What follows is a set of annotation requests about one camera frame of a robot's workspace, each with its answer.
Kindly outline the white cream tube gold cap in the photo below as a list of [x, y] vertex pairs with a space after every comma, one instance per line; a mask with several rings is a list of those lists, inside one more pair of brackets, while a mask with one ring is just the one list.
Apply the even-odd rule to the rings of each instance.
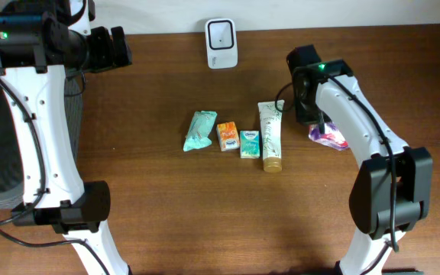
[[281, 110], [284, 101], [259, 102], [257, 104], [260, 115], [261, 149], [264, 171], [277, 173], [282, 170], [281, 150]]

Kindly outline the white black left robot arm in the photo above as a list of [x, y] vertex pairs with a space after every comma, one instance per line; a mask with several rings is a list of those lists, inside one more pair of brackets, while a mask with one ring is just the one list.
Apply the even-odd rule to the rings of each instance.
[[123, 29], [91, 27], [94, 19], [92, 0], [13, 1], [0, 11], [0, 87], [24, 173], [8, 222], [51, 226], [90, 274], [128, 274], [108, 226], [108, 184], [81, 179], [66, 122], [68, 79], [132, 62]]

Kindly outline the orange tissue packet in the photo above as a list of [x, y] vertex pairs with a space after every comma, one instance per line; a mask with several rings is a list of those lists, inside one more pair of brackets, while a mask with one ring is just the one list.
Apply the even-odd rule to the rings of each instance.
[[217, 124], [216, 131], [221, 151], [236, 150], [240, 147], [238, 130], [233, 121]]

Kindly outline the teal tissue packet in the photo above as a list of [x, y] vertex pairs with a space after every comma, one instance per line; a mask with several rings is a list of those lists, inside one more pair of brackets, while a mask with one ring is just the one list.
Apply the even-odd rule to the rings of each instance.
[[240, 156], [242, 159], [257, 159], [260, 157], [259, 131], [241, 131]]

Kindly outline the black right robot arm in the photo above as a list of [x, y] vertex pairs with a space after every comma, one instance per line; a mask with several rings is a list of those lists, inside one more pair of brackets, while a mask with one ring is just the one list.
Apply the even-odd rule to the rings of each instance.
[[334, 272], [382, 274], [398, 242], [429, 213], [432, 157], [387, 126], [345, 61], [291, 61], [289, 68], [301, 107], [319, 124], [335, 124], [359, 167], [349, 196], [356, 229]]

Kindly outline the teal snack bag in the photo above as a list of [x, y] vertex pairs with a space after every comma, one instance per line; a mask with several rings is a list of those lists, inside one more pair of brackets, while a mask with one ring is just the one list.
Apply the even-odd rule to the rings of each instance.
[[216, 118], [217, 112], [214, 111], [199, 111], [194, 113], [189, 130], [185, 136], [185, 143], [183, 145], [185, 152], [203, 149], [212, 144], [212, 141], [209, 139], [209, 134], [213, 129]]

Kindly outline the purple tissue pack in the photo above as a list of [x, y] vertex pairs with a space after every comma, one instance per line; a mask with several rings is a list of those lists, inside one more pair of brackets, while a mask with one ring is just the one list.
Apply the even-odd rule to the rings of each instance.
[[320, 132], [318, 125], [310, 125], [309, 139], [336, 150], [346, 150], [349, 148], [348, 142], [333, 122], [324, 123], [323, 134]]

